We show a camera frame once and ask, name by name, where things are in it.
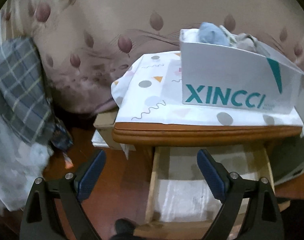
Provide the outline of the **wooden nightstand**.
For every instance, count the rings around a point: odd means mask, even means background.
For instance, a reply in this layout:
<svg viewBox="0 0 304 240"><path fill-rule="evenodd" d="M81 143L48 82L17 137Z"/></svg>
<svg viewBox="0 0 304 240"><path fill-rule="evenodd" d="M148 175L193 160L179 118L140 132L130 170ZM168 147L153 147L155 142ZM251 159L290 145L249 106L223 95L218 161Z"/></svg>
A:
<svg viewBox="0 0 304 240"><path fill-rule="evenodd" d="M299 136L301 126L198 126L116 122L113 140L149 147L201 147L266 142Z"/></svg>

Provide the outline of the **orange snack wrapper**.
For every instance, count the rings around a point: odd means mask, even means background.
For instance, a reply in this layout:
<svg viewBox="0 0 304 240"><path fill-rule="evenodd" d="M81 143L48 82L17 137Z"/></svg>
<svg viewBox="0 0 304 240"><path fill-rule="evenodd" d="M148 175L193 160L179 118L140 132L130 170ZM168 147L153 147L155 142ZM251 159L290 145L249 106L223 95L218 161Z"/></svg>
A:
<svg viewBox="0 0 304 240"><path fill-rule="evenodd" d="M69 170L71 168L73 168L73 162L70 159L70 157L67 156L66 153L63 153L63 158L64 158L64 163L65 163L65 169Z"/></svg>

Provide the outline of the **white XINCCI shoe box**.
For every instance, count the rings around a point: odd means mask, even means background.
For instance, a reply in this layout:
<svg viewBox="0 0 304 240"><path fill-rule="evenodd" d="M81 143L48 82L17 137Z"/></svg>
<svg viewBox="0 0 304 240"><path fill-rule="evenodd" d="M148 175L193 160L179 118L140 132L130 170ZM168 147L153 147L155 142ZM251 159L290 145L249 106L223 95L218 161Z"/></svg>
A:
<svg viewBox="0 0 304 240"><path fill-rule="evenodd" d="M182 102L288 114L297 103L304 72L270 46L268 56L196 41L180 31Z"/></svg>

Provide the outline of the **beige leaf-pattern bedding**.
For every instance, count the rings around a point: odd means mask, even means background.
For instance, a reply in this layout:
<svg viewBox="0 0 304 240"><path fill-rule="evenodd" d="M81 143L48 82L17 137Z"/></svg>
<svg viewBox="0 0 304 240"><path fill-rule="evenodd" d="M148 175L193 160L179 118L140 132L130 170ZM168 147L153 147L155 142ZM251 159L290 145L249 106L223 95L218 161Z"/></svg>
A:
<svg viewBox="0 0 304 240"><path fill-rule="evenodd" d="M248 33L304 71L304 11L296 0L7 0L4 39L30 36L53 100L65 111L112 109L111 84L146 53L179 49L202 22Z"/></svg>

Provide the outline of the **blue striped underwear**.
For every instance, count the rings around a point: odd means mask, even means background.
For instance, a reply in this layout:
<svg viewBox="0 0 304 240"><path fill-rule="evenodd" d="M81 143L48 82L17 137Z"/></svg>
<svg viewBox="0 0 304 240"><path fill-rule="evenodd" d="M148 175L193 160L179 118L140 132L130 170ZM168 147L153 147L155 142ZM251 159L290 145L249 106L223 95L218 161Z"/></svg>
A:
<svg viewBox="0 0 304 240"><path fill-rule="evenodd" d="M198 32L198 40L201 43L229 46L227 36L213 23L203 22Z"/></svg>

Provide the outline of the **white sheer patterned fabric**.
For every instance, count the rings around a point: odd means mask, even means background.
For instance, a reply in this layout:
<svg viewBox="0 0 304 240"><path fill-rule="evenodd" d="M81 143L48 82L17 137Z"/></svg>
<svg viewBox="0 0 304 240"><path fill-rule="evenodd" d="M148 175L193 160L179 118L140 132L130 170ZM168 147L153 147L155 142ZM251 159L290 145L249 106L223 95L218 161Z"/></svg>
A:
<svg viewBox="0 0 304 240"><path fill-rule="evenodd" d="M24 143L0 116L0 215L25 206L34 180L52 155L49 146Z"/></svg>

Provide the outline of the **white patterned cloth cover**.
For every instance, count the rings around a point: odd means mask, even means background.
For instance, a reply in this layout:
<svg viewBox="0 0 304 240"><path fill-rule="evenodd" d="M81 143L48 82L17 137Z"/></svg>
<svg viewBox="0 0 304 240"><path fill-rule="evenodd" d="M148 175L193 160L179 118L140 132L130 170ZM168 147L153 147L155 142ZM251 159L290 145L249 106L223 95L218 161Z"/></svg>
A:
<svg viewBox="0 0 304 240"><path fill-rule="evenodd" d="M296 110L284 115L184 105L179 51L144 54L112 83L111 93L119 107L117 122L242 128L293 126L304 135L304 123Z"/></svg>

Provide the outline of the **grey plaid blanket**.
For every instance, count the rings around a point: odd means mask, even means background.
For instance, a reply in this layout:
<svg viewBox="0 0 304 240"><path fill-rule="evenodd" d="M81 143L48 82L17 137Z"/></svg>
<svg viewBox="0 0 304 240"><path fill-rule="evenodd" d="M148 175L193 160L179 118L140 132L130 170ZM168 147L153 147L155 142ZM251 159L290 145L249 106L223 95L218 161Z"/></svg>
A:
<svg viewBox="0 0 304 240"><path fill-rule="evenodd" d="M48 103L38 49L30 37L0 46L0 115L27 144L47 144L55 122Z"/></svg>

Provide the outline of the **black checkered slipper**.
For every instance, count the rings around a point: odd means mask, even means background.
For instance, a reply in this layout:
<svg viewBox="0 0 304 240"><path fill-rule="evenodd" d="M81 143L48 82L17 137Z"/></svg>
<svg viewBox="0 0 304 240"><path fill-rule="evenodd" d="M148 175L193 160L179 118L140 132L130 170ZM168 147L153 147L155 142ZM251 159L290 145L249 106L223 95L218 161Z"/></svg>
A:
<svg viewBox="0 0 304 240"><path fill-rule="evenodd" d="M114 224L117 239L131 239L134 237L136 226L128 219L121 218L115 221Z"/></svg>

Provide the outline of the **white flat box on floor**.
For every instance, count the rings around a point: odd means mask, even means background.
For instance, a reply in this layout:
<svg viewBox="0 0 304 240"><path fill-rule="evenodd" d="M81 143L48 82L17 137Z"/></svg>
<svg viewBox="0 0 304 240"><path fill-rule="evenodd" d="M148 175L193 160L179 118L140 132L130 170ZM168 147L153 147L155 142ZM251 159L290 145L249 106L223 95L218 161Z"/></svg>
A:
<svg viewBox="0 0 304 240"><path fill-rule="evenodd" d="M94 132L91 142L94 147L109 148L108 144L97 130Z"/></svg>

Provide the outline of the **dark blue plastic bag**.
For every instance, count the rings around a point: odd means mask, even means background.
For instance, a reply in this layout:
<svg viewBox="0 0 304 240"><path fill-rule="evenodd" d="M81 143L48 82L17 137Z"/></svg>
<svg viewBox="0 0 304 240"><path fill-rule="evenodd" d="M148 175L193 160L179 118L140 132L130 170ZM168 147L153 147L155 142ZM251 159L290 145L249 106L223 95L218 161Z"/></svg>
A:
<svg viewBox="0 0 304 240"><path fill-rule="evenodd" d="M55 148L62 152L67 152L67 150L73 145L73 137L60 119L55 120L55 130L50 142Z"/></svg>

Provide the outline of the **cardboard box beside nightstand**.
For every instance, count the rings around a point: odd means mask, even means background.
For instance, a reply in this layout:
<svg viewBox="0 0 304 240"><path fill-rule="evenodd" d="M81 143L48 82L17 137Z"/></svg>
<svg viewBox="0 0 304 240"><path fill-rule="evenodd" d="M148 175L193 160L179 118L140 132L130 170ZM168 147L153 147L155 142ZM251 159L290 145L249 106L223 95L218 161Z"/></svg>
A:
<svg viewBox="0 0 304 240"><path fill-rule="evenodd" d="M125 145L115 142L112 138L112 131L114 128L114 123L118 114L118 108L110 111L99 113L96 116L94 127L106 141L110 149L120 150L120 151L135 151L134 146Z"/></svg>

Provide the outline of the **grey hexagon-pattern garment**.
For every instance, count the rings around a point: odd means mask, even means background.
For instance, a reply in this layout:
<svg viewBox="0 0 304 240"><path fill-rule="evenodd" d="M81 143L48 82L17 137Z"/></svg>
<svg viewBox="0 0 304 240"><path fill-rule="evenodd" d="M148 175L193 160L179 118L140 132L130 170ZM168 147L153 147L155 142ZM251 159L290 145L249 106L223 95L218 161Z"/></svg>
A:
<svg viewBox="0 0 304 240"><path fill-rule="evenodd" d="M270 54L264 48L264 46L260 44L259 40L253 37L252 35L246 33L234 35L231 32L229 32L223 25L220 25L219 28L228 39L229 46L241 50L246 50L252 53L260 54L265 57L270 56Z"/></svg>

